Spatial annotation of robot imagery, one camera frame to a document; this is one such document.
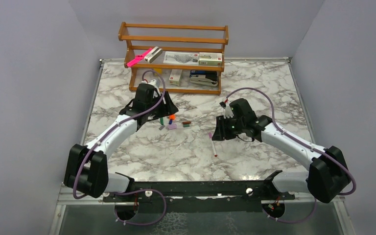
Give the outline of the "pink cap white marker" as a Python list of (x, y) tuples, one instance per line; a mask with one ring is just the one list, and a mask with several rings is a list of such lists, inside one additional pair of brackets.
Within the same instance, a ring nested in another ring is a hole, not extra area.
[(216, 152), (216, 148), (215, 148), (214, 142), (213, 142), (213, 140), (212, 140), (212, 133), (209, 132), (208, 135), (209, 135), (209, 139), (210, 139), (210, 141), (211, 141), (211, 147), (212, 147), (213, 155), (214, 155), (215, 157), (217, 157), (218, 154), (217, 154), (217, 152)]

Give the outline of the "purple highlighter cap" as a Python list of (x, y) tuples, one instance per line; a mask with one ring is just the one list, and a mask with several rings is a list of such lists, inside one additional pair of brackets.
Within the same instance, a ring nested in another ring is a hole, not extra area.
[(173, 130), (173, 129), (176, 129), (177, 128), (177, 124), (173, 123), (173, 124), (170, 124), (166, 127), (168, 130)]

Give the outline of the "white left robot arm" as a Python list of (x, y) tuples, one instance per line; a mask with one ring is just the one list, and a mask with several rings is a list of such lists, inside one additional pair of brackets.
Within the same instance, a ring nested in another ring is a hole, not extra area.
[(85, 145), (71, 147), (64, 176), (64, 185), (74, 192), (93, 198), (115, 192), (122, 201), (134, 196), (134, 179), (121, 173), (108, 172), (108, 159), (146, 122), (178, 112), (169, 92), (159, 92), (153, 83), (139, 84), (132, 99), (115, 121), (102, 134)]

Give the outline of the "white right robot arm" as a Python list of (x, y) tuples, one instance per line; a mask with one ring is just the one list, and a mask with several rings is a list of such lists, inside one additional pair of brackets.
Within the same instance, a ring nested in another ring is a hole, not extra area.
[(237, 99), (229, 105), (228, 116), (216, 117), (213, 141), (228, 141), (245, 134), (253, 141), (271, 145), (292, 157), (304, 172), (278, 172), (263, 185), (263, 194), (275, 199), (284, 192), (309, 193), (323, 203), (329, 203), (350, 183), (343, 152), (306, 141), (280, 127), (266, 116), (256, 116), (248, 101)]

